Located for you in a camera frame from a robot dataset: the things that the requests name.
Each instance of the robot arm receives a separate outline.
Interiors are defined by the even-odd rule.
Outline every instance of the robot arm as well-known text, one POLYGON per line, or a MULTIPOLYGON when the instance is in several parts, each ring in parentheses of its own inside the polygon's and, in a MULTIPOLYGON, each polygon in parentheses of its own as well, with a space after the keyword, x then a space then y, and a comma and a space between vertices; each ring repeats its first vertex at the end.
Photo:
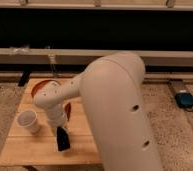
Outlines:
POLYGON ((66 84, 42 88, 34 103, 54 114, 63 100, 80 95, 105 171, 162 171, 140 91, 144 74, 141 58, 117 53, 66 84))

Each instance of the wooden table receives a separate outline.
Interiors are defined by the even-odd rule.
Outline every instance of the wooden table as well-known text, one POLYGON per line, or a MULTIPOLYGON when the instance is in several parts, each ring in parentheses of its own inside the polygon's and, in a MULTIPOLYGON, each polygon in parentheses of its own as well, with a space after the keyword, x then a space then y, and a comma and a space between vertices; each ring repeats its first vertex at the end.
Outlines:
MULTIPOLYGON (((19 113, 25 109, 34 109, 38 114, 41 129, 36 135, 31 135, 26 130, 19 128, 14 119, 0 156, 0 165, 32 166, 101 163, 80 98, 70 100, 72 111, 67 127, 71 149, 58 152, 56 137, 46 122, 44 111, 32 104, 31 90, 36 83, 42 80, 45 79, 30 79, 17 110, 17 113, 19 113)), ((55 80, 62 84, 68 79, 55 80)))

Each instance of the speckled floor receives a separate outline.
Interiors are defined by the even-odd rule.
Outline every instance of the speckled floor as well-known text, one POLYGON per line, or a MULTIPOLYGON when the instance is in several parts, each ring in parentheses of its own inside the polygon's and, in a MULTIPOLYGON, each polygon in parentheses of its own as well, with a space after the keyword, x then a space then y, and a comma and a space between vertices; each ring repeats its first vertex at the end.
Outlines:
MULTIPOLYGON (((0 152, 24 88, 0 82, 0 152)), ((188 85, 193 93, 193 85, 188 85)), ((193 171, 193 113, 179 109, 166 84, 144 84, 144 102, 165 171, 193 171)), ((102 171, 100 165, 37 167, 39 170, 102 171)), ((22 167, 0 170, 23 171, 22 167)))

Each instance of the clear plastic cup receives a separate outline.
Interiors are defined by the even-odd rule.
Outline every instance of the clear plastic cup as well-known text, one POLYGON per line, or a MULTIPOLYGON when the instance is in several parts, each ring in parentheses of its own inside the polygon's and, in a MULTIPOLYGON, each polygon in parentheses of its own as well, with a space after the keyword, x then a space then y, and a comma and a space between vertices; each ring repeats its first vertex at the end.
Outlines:
POLYGON ((37 113, 34 110, 25 110, 17 115, 16 121, 21 128, 34 134, 39 131, 40 125, 37 120, 37 113))

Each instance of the screw hole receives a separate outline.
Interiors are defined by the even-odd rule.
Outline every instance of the screw hole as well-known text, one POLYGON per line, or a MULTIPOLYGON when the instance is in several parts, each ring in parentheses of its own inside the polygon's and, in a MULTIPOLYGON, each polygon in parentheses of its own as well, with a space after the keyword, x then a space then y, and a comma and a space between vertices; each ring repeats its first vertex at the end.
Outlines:
POLYGON ((135 106, 132 107, 131 111, 132 111, 132 112, 135 112, 135 111, 137 111, 138 109, 139 109, 139 105, 135 105, 135 106))
POLYGON ((146 141, 146 142, 142 145, 142 150, 146 150, 149 145, 150 145, 150 141, 146 141))

